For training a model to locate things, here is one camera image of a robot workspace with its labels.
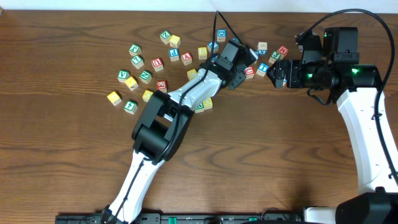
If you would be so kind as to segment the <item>yellow O wooden block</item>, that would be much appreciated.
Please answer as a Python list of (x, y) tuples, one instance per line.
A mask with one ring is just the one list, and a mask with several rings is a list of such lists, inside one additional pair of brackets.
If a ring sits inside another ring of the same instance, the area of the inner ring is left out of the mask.
[(204, 107), (204, 110), (212, 109), (213, 101), (210, 97), (207, 98), (205, 101), (203, 101), (203, 107)]

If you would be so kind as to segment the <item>green R wooden block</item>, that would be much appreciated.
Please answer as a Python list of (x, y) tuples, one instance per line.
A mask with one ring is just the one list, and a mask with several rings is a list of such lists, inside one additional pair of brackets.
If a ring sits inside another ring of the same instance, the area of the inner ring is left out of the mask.
[(201, 112), (203, 112), (205, 109), (204, 109), (204, 106), (203, 106), (203, 103), (200, 103), (196, 108), (195, 108), (195, 112), (196, 113), (201, 113)]

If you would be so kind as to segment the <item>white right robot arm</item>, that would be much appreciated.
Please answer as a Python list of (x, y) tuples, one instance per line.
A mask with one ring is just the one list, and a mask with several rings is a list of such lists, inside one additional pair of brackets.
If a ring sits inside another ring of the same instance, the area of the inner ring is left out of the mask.
[(381, 76), (376, 66), (359, 64), (358, 30), (331, 27), (324, 37), (310, 34), (300, 44), (300, 60), (278, 60), (267, 71), (276, 88), (329, 90), (349, 133), (358, 173), (358, 196), (335, 208), (307, 207), (306, 223), (397, 223), (397, 183), (385, 158), (377, 124), (397, 165), (397, 148), (384, 100), (376, 103)]

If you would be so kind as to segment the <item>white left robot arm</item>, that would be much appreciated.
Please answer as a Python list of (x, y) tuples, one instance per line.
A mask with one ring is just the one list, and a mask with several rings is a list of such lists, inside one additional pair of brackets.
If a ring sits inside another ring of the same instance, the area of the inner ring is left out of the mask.
[(161, 165), (180, 147), (195, 109), (221, 89), (235, 89), (257, 54), (229, 40), (221, 54), (201, 63), (197, 75), (175, 91), (157, 90), (147, 102), (133, 132), (130, 169), (113, 203), (101, 213), (102, 223), (132, 223), (142, 210), (146, 192)]

